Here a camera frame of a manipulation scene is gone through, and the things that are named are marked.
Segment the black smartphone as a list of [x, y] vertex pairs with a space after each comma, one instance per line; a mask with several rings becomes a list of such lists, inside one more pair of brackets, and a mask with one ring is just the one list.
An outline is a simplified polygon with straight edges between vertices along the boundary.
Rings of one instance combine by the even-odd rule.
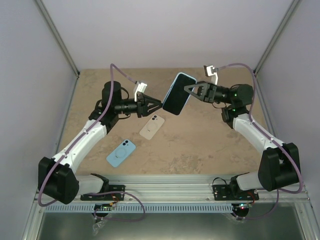
[[183, 72], [179, 72], [164, 97], [162, 109], [178, 116], [186, 105], [190, 94], [184, 90], [185, 86], [194, 85], [197, 80]]

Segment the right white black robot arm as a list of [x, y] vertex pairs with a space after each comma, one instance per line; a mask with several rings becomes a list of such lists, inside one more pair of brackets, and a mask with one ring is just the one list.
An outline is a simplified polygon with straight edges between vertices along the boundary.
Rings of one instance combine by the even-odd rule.
[[259, 169], [236, 175], [229, 183], [229, 193], [236, 200], [242, 199], [248, 191], [264, 189], [286, 191], [286, 186], [299, 184], [295, 194], [303, 188], [298, 147], [284, 143], [267, 132], [251, 115], [247, 106], [252, 106], [254, 89], [248, 84], [232, 87], [217, 86], [201, 81], [187, 85], [184, 91], [204, 103], [224, 103], [221, 116], [224, 123], [240, 133], [261, 154]]

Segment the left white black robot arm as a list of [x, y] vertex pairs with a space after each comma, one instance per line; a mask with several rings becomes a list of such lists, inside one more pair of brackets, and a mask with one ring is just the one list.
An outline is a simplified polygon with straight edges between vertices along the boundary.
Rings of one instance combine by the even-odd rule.
[[92, 173], [77, 176], [81, 162], [91, 149], [103, 139], [119, 121], [119, 116], [136, 114], [147, 117], [162, 108], [162, 102], [143, 93], [134, 98], [122, 98], [124, 88], [117, 81], [105, 83], [101, 99], [88, 117], [83, 129], [60, 152], [51, 158], [43, 157], [38, 164], [38, 204], [42, 207], [42, 195], [54, 202], [71, 203], [77, 196], [93, 194], [103, 200], [110, 193], [109, 181]]

